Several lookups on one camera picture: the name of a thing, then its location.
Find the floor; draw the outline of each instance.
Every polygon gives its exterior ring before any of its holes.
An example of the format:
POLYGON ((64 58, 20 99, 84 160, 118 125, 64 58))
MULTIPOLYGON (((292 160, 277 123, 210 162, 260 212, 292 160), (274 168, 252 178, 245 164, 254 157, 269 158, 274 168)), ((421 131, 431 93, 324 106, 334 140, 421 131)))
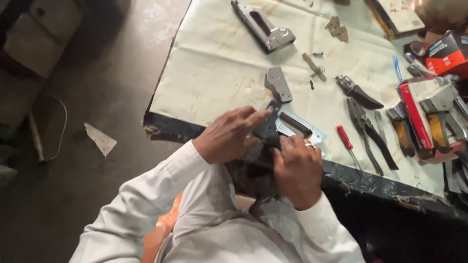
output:
MULTIPOLYGON (((125 181, 151 169, 180 145, 150 141, 142 118, 166 60, 171 38, 190 0, 132 0, 125 19, 92 0, 34 107, 53 156, 65 117, 58 157, 39 164, 27 128, 18 137, 20 171, 0 192, 0 263, 67 262, 83 227, 125 181), (118 143, 105 159, 87 137, 87 122, 118 143)), ((337 216, 358 241, 367 240, 385 262, 466 262, 468 231, 378 200, 326 190, 337 216)))

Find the red handle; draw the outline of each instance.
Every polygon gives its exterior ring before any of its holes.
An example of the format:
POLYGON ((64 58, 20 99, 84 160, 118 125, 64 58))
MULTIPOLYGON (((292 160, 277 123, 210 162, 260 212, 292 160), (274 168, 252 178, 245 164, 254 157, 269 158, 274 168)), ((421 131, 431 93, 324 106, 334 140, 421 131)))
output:
POLYGON ((338 131, 338 134, 340 135, 340 138, 343 141, 344 146, 346 147, 346 149, 351 150, 352 149, 352 144, 351 144, 351 142, 350 142, 350 140, 348 138, 348 135, 346 135, 346 132, 344 131, 343 126, 338 125, 336 127, 336 130, 338 131))

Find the hand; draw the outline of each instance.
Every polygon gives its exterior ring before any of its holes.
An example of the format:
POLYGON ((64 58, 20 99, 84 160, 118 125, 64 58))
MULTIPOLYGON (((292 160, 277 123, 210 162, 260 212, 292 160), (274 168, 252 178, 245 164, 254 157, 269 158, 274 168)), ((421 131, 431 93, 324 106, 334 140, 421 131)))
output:
POLYGON ((240 158, 247 150, 260 144, 259 138, 246 137, 269 114, 269 110, 256 111, 252 106, 228 111, 194 139, 193 146, 209 164, 240 158))
POLYGON ((296 210, 309 209, 322 196, 322 150, 306 146, 301 136, 280 137, 281 151, 271 148, 279 189, 296 210))

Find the cable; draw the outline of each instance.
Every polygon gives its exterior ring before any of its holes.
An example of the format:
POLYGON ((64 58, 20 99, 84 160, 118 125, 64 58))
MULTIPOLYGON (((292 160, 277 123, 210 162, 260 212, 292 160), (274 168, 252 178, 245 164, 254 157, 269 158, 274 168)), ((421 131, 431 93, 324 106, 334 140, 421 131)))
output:
POLYGON ((65 104, 63 104, 63 102, 61 100, 59 100, 57 97, 55 97, 53 95, 51 95, 51 97, 56 99, 63 106, 63 110, 65 111, 65 120, 64 120, 64 123, 63 123, 62 134, 60 135, 60 141, 58 142, 57 153, 54 156, 52 156, 50 159, 45 160, 45 162, 48 162, 48 161, 51 161, 51 160, 55 159, 58 156, 58 154, 60 153, 60 148, 62 147, 63 134, 65 133, 65 128, 66 128, 66 121, 68 119, 68 112, 66 111, 65 104))

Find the man's left hand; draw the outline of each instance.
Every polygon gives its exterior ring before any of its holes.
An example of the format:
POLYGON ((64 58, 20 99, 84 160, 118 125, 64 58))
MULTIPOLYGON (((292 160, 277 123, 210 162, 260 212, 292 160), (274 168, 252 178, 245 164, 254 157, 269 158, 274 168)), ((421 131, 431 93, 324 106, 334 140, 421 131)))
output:
POLYGON ((247 136, 269 114, 269 110, 256 111, 252 106, 228 111, 194 139, 193 146, 209 164, 238 159, 260 144, 259 138, 247 136))

